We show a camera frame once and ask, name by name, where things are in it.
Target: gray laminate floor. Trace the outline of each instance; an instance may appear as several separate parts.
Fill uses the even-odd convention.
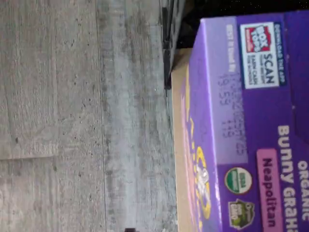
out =
[[[177,230],[159,0],[0,0],[0,231]]]

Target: box tops label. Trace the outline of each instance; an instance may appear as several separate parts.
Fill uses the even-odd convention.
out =
[[[284,85],[281,25],[273,22],[243,24],[240,39],[245,88]]]

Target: snack box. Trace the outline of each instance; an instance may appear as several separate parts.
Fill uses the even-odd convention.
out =
[[[309,231],[308,25],[201,20],[181,93],[193,231]]]

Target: purple cardboard box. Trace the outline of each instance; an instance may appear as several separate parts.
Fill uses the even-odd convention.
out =
[[[181,99],[194,231],[309,231],[308,25],[201,20]]]

